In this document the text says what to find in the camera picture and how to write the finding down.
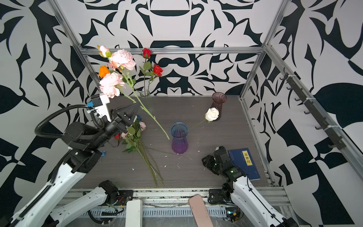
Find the grey hook rack rail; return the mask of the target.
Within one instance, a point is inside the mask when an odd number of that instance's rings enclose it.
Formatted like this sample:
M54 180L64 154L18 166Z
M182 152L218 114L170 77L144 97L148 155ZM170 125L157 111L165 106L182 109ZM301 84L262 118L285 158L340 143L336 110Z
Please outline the grey hook rack rail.
M333 144L329 145L329 147L339 150L346 148L347 145L343 141L342 133L339 132L339 126L328 117L328 113L320 105L318 100L313 97L296 75L291 75L286 72L286 68L283 69L283 74L281 79L285 80L290 86L287 89L293 90L298 96L295 101L301 102L307 108L307 111L304 113L312 115L318 123L315 129L323 130L332 141Z

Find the bunch of artificial flowers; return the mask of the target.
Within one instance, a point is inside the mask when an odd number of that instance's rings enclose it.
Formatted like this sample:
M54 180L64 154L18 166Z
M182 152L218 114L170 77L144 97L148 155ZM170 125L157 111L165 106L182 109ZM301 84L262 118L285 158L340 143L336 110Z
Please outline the bunch of artificial flowers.
M136 116L133 125L130 126L128 129L132 128L134 130L131 130L131 132L134 132L134 134L130 134L129 132L120 132L113 137L117 141L117 146L119 146L119 144L121 143L125 145L124 152L138 153L146 164L147 168L149 169L155 186L164 186L164 180L160 174L160 171L150 161L149 155L146 153L146 147L144 146L141 139L142 133L146 130L146 124L141 120L140 116Z

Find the purple blue glass vase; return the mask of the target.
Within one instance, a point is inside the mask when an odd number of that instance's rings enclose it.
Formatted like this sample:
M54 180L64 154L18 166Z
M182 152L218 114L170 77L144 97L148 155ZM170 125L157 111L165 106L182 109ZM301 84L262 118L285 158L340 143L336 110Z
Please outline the purple blue glass vase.
M172 140L172 150L176 154L184 154L189 147L187 141L189 128L183 122L176 122L171 127Z

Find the small circuit board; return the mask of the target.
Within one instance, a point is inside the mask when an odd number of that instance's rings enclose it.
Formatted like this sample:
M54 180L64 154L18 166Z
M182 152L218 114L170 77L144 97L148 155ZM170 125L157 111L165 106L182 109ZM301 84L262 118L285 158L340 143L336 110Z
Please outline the small circuit board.
M238 207L227 207L226 208L226 220L229 222L236 222L244 216L244 213Z

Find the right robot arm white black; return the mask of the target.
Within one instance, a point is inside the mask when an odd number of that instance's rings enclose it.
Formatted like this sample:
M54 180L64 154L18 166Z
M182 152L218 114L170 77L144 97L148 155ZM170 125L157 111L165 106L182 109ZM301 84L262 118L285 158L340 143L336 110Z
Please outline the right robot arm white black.
M202 159L203 166L226 182L220 190L210 191L208 203L234 204L256 227L297 227L293 218L286 218L258 192L249 175L240 167L241 163L252 166L248 150L244 149L233 155L223 146L219 146L213 155Z

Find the large red artificial rose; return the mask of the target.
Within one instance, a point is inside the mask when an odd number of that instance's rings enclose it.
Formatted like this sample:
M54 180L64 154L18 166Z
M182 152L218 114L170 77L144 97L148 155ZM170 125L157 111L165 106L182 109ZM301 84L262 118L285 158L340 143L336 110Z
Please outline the large red artificial rose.
M160 66L158 66L157 64L155 64L149 70L147 70L146 75L149 76L147 90L148 90L149 94L152 94L152 90L150 88L151 83L156 78L161 77L162 73L163 73L163 69Z

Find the white artificial rose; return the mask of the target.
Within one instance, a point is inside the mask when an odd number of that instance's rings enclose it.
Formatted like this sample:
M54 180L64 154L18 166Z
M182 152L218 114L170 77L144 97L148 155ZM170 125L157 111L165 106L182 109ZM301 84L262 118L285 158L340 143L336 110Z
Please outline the white artificial rose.
M211 123L216 121L219 118L220 112L216 107L210 108L204 115L204 120L196 124L195 126L191 127L187 132L190 132L192 129L196 128L197 126L203 123Z

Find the small red artificial rose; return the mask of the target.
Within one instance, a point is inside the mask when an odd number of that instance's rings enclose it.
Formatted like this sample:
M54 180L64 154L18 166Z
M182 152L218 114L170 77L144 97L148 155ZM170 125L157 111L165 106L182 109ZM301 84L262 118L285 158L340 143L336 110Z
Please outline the small red artificial rose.
M149 91L149 89L146 87L146 76L149 76L149 82L148 82L148 86L150 86L150 80L154 78L154 73L153 73L153 68L151 66L151 62L149 61L150 57L151 57L151 51L147 48L144 48L142 50L142 56L145 60L144 65L141 67L140 66L140 71L143 74L143 81L144 81L144 87L143 87L143 96L146 97L147 96L147 92Z

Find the pink phone-like device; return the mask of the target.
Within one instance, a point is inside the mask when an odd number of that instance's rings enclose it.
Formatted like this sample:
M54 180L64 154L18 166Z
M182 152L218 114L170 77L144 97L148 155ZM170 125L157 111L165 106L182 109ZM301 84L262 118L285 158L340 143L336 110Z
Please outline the pink phone-like device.
M214 226L201 195L197 194L191 197L189 199L189 205L197 227Z

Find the orange artificial rose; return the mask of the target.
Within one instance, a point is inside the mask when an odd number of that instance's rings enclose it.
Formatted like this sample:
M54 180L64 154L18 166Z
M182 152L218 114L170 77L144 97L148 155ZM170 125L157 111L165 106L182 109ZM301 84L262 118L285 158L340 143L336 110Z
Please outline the orange artificial rose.
M129 85L132 89L134 89L135 80L133 80L130 76L120 74L117 71L111 71L106 66L101 66L99 69L99 77L100 77L100 91L106 95L108 98L114 98L115 96L120 96L121 89L125 85Z

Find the blue book yellow label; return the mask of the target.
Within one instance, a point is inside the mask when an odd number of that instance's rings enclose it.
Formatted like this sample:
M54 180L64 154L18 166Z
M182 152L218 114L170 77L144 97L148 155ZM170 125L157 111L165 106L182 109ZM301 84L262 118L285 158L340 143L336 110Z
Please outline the blue book yellow label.
M244 171L250 180L261 179L248 148L232 149L228 151L228 154L233 164Z

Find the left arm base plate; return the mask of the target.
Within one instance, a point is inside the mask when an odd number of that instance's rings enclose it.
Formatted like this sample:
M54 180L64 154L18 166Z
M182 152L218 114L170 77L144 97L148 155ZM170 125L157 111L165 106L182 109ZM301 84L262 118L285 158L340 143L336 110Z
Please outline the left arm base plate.
M133 190L119 190L112 204L115 206L125 206L128 201L133 200Z

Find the pink peony flower spray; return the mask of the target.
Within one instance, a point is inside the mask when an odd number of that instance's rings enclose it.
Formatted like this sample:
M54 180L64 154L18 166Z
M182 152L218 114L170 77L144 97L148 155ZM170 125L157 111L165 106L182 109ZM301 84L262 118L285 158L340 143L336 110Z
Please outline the pink peony flower spray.
M120 74L124 74L124 75L130 76L132 78L131 71L135 68L136 61L134 60L134 57L131 52L129 52L125 49L121 49L121 50L112 52L108 47L106 47L104 45L101 45L101 46L98 45L97 51L101 57L108 60L107 66L110 67L109 70L117 71ZM125 96L126 98L131 100L133 103L140 103L141 109L154 120L154 122L160 127L162 132L166 135L167 139L170 139L167 132L162 127L162 125L158 122L156 117L145 108L144 104L142 103L142 101L140 99L140 96L137 94L138 91L135 89L135 85L133 86L134 89L132 89L129 85L125 85L121 89L122 93L120 95Z

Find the white phone-like device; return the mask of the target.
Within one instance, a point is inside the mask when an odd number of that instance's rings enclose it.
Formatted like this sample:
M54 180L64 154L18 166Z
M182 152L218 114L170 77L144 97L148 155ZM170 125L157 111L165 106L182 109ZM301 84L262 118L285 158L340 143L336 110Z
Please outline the white phone-like device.
M125 227L143 227L143 201L140 199L126 203Z

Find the clear glass vase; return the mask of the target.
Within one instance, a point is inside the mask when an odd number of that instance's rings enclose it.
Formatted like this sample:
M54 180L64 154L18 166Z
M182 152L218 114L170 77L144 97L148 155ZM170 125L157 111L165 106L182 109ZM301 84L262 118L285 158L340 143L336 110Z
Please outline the clear glass vase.
M154 114L156 112L154 100L150 94L150 91L147 89L142 89L140 93L141 101L144 104L145 108L151 113Z

